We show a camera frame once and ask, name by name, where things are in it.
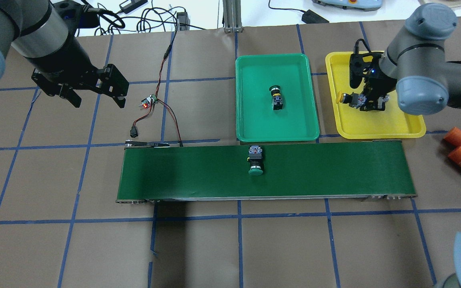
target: electronic component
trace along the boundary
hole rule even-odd
[[[322,6],[331,5],[342,9],[375,11],[382,7],[383,0],[313,0],[313,2]]]
[[[138,9],[138,7],[142,6],[143,4],[147,3],[148,0],[126,0],[119,4],[120,9],[122,12],[129,14],[133,12],[133,10]]]
[[[259,145],[252,145],[249,148],[249,158],[247,161],[250,163],[249,174],[258,176],[263,174],[263,150]]]
[[[151,94],[147,98],[145,98],[144,100],[141,101],[140,108],[141,109],[148,109],[149,107],[154,105],[156,102],[158,102],[158,98],[156,97],[156,95]]]
[[[307,24],[328,23],[328,20],[316,14],[312,10],[307,10],[303,13],[302,21]]]
[[[190,18],[188,18],[187,12],[178,12],[177,13],[177,25],[179,31],[189,30]]]
[[[282,95],[280,95],[280,86],[273,85],[269,88],[271,93],[271,106],[273,110],[280,110],[284,107],[284,102],[282,100]]]

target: black cable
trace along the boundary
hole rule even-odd
[[[354,53],[355,53],[355,54],[359,54],[359,44],[360,44],[360,42],[362,42],[362,44],[364,44],[364,47],[366,47],[367,51],[368,51],[369,53],[371,53],[371,49],[369,49],[369,46],[368,46],[368,44],[366,43],[366,40],[364,40],[364,39],[362,39],[362,38],[360,38],[359,40],[357,40],[357,41],[355,42],[355,46],[353,47]]]
[[[295,8],[275,8],[275,7],[271,7],[270,2],[271,2],[271,0],[268,0],[268,7],[269,7],[270,9],[273,9],[273,10],[294,10],[294,11],[300,11],[301,13],[305,13],[305,12],[306,12],[305,10],[302,10],[302,9],[295,9]]]
[[[92,5],[90,5],[90,3],[88,3],[88,1],[86,0],[81,0],[81,2],[83,2],[83,4],[85,5],[88,5],[90,7],[93,7]],[[104,5],[102,5],[101,3],[97,3],[97,7],[99,7],[99,5],[101,5],[101,7],[104,7]],[[97,14],[104,20],[106,20],[107,22],[113,22],[113,25],[119,29],[123,29],[126,27],[126,23],[124,23],[124,21],[122,21],[122,18],[120,16],[117,15],[117,13],[113,12],[113,11],[110,11],[106,8],[104,8],[103,11],[98,11]],[[110,15],[112,17],[114,17],[116,20],[115,21],[111,21],[108,17],[106,17],[106,15]]]

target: electrical wire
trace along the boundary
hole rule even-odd
[[[364,44],[364,47],[366,47],[367,51],[368,51],[369,53],[371,53],[371,49],[369,49],[369,46],[368,46],[368,44],[366,43],[366,40],[364,40],[364,39],[362,39],[362,38],[360,38],[359,40],[357,40],[357,41],[355,42],[355,46],[353,47],[354,53],[355,53],[355,54],[358,54],[358,53],[359,53],[359,44],[360,44],[360,42],[362,42],[362,44]]]
[[[166,110],[170,113],[172,120],[174,120],[175,128],[177,129],[177,136],[179,137],[179,146],[183,147],[181,133],[179,132],[179,124],[177,124],[177,117],[175,116],[174,110],[162,100],[158,99],[158,102],[160,102],[166,108]]]
[[[158,84],[156,85],[156,91],[155,91],[155,96],[156,96],[156,99],[158,100],[159,103],[161,103],[165,109],[168,111],[168,113],[170,114],[170,116],[172,116],[172,120],[174,120],[174,124],[175,124],[175,127],[176,127],[176,130],[177,130],[177,136],[178,136],[178,139],[179,139],[179,146],[183,146],[182,144],[182,139],[181,139],[181,133],[179,131],[179,124],[177,122],[177,117],[174,113],[174,110],[172,109],[172,107],[170,107],[167,103],[165,103],[163,100],[159,99],[158,97],[158,94],[159,94],[159,86],[161,85],[161,74],[163,72],[163,67],[164,67],[164,64],[166,62],[166,59],[168,59],[170,53],[172,52],[172,45],[174,44],[174,40],[176,38],[176,35],[177,35],[177,31],[178,31],[178,20],[177,18],[175,17],[175,15],[171,12],[172,9],[170,10],[167,10],[167,9],[163,9],[163,8],[160,8],[160,7],[153,7],[154,9],[159,9],[159,10],[163,10],[164,12],[162,14],[165,14],[165,13],[168,13],[170,15],[170,18],[174,18],[174,36],[172,37],[172,40],[170,40],[170,44],[168,45],[168,47],[166,48],[166,51],[163,55],[163,60],[161,60],[161,65],[159,67],[159,79],[158,79]],[[131,130],[130,130],[130,134],[131,136],[133,137],[133,135],[136,137],[138,135],[138,130],[136,129],[136,123],[147,118],[149,115],[150,115],[150,112],[152,111],[152,109],[154,109],[154,106],[155,104],[152,104],[152,107],[150,108],[149,112],[138,118],[137,120],[135,120],[135,122],[133,122],[133,126],[131,126]]]
[[[305,13],[305,10],[302,9],[295,9],[295,8],[276,8],[276,7],[271,7],[271,0],[268,0],[268,7],[273,10],[294,10],[294,11],[300,11],[301,13]]]
[[[90,5],[90,3],[88,3],[88,1],[86,0],[81,0],[81,2],[83,2],[83,4],[85,5],[89,5],[90,7],[93,7],[92,5]],[[104,7],[104,5],[102,5],[101,3],[97,3],[97,7]],[[117,15],[117,13],[113,12],[113,11],[110,11],[106,8],[104,8],[103,10],[101,11],[97,11],[96,12],[99,17],[101,17],[102,19],[106,20],[107,22],[113,22],[113,25],[119,29],[124,29],[126,27],[126,23],[122,20],[122,18],[120,16]],[[111,21],[110,19],[108,19],[106,17],[106,15],[108,16],[112,16],[115,18],[114,21]]]

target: table surface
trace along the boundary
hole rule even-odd
[[[186,146],[239,145],[236,58],[302,52],[311,64],[319,142],[347,142],[335,127],[325,56],[349,51],[357,38],[384,49],[402,25],[182,31],[159,95],[176,112]],[[92,92],[79,93],[79,109],[40,93],[31,65],[10,51],[0,81],[0,287],[420,288],[454,272],[461,170],[447,160],[452,148],[442,139],[461,128],[458,109],[425,116],[426,135],[403,140],[415,199],[115,204],[123,142],[143,115],[140,101],[154,92],[171,37],[78,38],[95,66],[113,63],[130,81],[124,109]],[[461,18],[445,48],[447,60],[461,60]],[[163,109],[138,129],[137,140],[176,140]]]

